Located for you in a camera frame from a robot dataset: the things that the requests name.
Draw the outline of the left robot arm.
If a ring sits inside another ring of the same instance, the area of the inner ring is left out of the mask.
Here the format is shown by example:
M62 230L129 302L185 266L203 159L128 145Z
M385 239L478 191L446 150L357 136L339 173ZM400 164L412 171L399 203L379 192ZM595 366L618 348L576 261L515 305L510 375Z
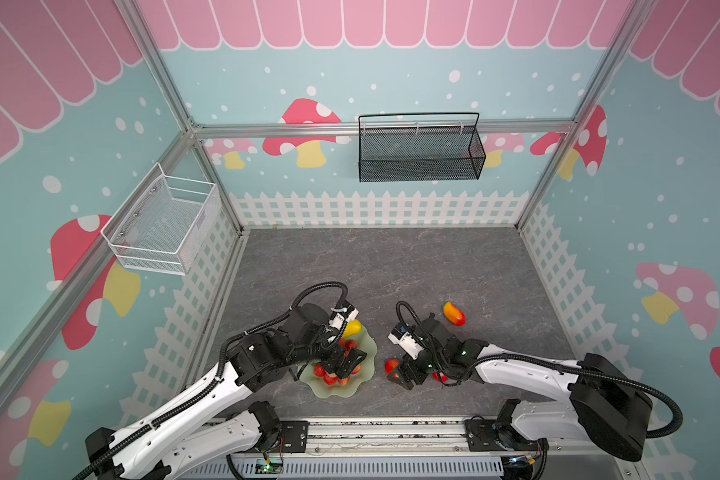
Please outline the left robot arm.
M215 366L172 400L119 430L90 434L89 463L77 478L175 479L235 451L269 451L282 427L267 402L214 427L207 423L264 386L299 377L313 362L340 379L350 377L367 355L340 343L357 316L347 296L342 282L318 283L300 292L285 313L226 339Z

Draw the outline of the red-yellow mango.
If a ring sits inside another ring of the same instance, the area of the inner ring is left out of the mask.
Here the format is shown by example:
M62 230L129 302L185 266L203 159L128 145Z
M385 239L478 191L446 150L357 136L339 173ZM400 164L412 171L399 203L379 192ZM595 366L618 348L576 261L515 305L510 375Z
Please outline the red-yellow mango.
M466 316L462 310L456 307L452 302L447 302L443 306L443 314L445 318L453 325L457 327L464 326L466 324Z
M437 380L443 384L445 384L449 381L449 378L443 373L433 372L432 376L435 380Z
M400 361L397 359L390 359L385 362L384 369L387 376L392 374L395 369L400 365Z

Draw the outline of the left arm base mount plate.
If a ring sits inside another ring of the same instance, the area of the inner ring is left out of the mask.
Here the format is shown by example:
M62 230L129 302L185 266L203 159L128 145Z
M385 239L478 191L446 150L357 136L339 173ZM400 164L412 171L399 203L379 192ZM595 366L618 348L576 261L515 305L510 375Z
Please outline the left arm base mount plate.
M256 444L256 449L267 453L305 453L309 426L308 421L294 420L267 427Z

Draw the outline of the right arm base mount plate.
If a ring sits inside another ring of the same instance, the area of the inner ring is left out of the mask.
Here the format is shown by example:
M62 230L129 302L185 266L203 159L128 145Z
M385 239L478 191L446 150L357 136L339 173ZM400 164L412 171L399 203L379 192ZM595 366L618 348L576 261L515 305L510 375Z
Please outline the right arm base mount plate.
M537 440L528 440L509 423L474 416L464 421L470 452L532 452L540 451Z

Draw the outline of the red fake grape bunch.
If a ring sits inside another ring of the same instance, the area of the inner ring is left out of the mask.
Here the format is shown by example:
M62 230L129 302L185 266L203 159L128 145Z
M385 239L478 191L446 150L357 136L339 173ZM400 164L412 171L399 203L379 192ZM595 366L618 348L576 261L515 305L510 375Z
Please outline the red fake grape bunch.
M327 385L346 385L351 376L362 369L361 364L367 354L358 349L355 340L340 339L328 353L313 367L313 373Z

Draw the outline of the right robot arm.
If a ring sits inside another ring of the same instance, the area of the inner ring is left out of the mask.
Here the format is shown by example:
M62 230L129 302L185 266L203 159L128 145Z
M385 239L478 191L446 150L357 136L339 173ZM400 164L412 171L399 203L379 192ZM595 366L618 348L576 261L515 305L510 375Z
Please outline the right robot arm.
M674 399L628 378L602 355L541 358L487 341L460 340L434 317L421 319L406 301L396 303L395 313L399 319L389 339L405 355L388 372L390 381L407 390L427 379L450 388L475 382L543 397L541 403L503 403L494 429L505 444L518 439L582 440L615 458L636 462L646 440L670 436L683 424Z

